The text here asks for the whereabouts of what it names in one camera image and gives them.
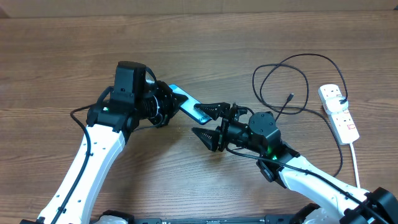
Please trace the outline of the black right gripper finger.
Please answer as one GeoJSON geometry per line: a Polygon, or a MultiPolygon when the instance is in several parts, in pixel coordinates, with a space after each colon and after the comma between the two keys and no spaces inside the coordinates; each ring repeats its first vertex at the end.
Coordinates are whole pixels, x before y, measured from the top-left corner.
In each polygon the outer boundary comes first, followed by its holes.
{"type": "Polygon", "coordinates": [[[230,104],[225,102],[212,104],[197,103],[194,105],[194,108],[201,110],[216,121],[218,118],[228,119],[230,104]]]}
{"type": "Polygon", "coordinates": [[[192,128],[192,132],[201,140],[201,142],[210,151],[217,151],[219,147],[220,131],[204,128],[192,128]]]}

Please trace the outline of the Samsung Galaxy smartphone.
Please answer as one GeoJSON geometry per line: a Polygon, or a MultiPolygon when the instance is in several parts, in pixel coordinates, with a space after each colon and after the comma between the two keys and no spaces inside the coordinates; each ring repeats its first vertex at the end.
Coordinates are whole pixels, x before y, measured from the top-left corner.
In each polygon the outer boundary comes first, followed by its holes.
{"type": "Polygon", "coordinates": [[[189,117],[191,117],[191,119],[193,119],[200,125],[204,125],[207,122],[211,121],[211,118],[207,114],[205,114],[201,110],[196,109],[194,107],[196,104],[200,104],[200,102],[198,100],[196,100],[194,97],[189,95],[186,91],[184,91],[183,89],[181,89],[179,86],[177,86],[175,84],[170,84],[169,87],[172,89],[172,91],[174,93],[180,94],[180,95],[185,95],[188,98],[188,100],[185,101],[180,106],[180,109],[185,114],[187,114],[189,117]]]}

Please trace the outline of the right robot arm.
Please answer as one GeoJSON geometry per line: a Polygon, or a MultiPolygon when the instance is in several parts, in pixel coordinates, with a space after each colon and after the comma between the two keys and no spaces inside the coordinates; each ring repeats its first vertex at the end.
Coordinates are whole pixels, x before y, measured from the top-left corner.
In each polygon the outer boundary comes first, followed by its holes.
{"type": "Polygon", "coordinates": [[[192,129],[209,150],[254,159],[269,182],[310,199],[291,223],[397,223],[397,198],[390,191],[357,188],[319,169],[282,140],[271,112],[252,113],[242,123],[239,117],[250,112],[244,106],[197,103],[194,108],[221,120],[214,130],[192,129]]]}

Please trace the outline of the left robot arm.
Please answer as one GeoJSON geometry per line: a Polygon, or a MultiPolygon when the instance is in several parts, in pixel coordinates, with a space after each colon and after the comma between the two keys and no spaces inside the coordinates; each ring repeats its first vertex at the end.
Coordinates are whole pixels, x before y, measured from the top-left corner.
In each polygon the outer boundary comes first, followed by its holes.
{"type": "Polygon", "coordinates": [[[166,126],[187,101],[142,63],[120,61],[114,85],[88,105],[87,119],[75,122],[84,132],[80,148],[56,194],[36,223],[89,223],[103,182],[131,133],[148,119],[166,126]]]}

